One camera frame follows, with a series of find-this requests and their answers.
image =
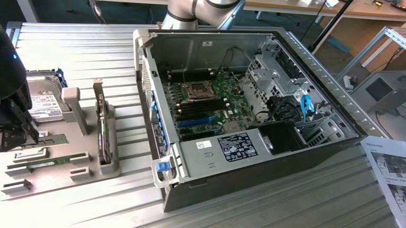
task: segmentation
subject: motherboard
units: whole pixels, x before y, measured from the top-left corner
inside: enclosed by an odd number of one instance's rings
[[[170,72],[163,88],[182,141],[239,132],[253,124],[251,107],[233,72]]]

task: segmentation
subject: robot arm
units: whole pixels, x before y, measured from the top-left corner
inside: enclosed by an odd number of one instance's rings
[[[26,68],[12,42],[0,27],[0,152],[36,144],[39,132],[32,125],[32,108]]]
[[[245,0],[169,0],[163,29],[198,29],[198,19],[221,30],[231,28]]]

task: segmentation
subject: metal workbench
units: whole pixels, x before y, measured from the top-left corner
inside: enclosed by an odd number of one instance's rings
[[[118,178],[0,202],[16,227],[397,227],[368,158],[357,146],[312,170],[170,213],[153,183],[153,161],[134,72],[133,32],[146,25],[23,24],[12,34],[27,69],[64,70],[95,104],[92,79],[117,108]]]

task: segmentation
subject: hard drive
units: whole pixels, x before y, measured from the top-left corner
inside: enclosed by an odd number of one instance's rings
[[[35,122],[63,120],[63,112],[70,112],[71,108],[62,99],[60,76],[54,71],[28,72],[27,81],[32,100],[30,114]]]

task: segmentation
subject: warning label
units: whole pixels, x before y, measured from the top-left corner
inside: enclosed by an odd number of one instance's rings
[[[30,114],[34,119],[63,115],[54,95],[32,96],[31,100]]]
[[[247,133],[218,138],[218,142],[229,162],[258,155]]]

